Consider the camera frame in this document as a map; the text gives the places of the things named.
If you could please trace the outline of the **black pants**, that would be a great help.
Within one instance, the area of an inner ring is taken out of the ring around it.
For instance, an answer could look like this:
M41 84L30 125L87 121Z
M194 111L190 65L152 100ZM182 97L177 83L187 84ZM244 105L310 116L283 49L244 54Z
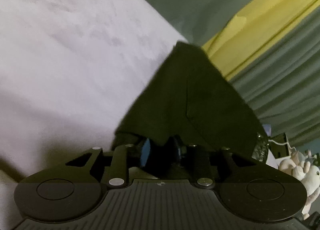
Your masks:
M164 145L172 136L267 161L267 135L251 107L200 47L181 41L123 117L112 145Z

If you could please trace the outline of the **white plush toy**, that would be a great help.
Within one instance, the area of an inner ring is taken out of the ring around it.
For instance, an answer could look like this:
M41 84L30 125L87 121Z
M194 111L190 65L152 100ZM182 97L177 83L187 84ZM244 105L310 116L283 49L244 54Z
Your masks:
M299 151L295 151L289 158L283 159L279 164L279 170L298 179L306 189L307 200L302 210L303 219L310 214L312 203L319 197L319 168Z

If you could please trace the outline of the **grey-green curtain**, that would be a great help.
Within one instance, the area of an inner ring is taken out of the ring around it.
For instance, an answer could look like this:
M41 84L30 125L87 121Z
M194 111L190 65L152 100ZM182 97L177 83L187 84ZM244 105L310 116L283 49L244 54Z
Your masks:
M146 1L203 46L252 0ZM230 81L274 134L294 146L319 138L319 7Z

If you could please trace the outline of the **yellow curtain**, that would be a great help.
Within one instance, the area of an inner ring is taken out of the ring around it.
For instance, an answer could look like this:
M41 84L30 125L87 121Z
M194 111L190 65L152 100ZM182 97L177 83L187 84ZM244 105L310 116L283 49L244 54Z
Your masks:
M240 73L319 7L319 0L252 0L203 45L226 80Z

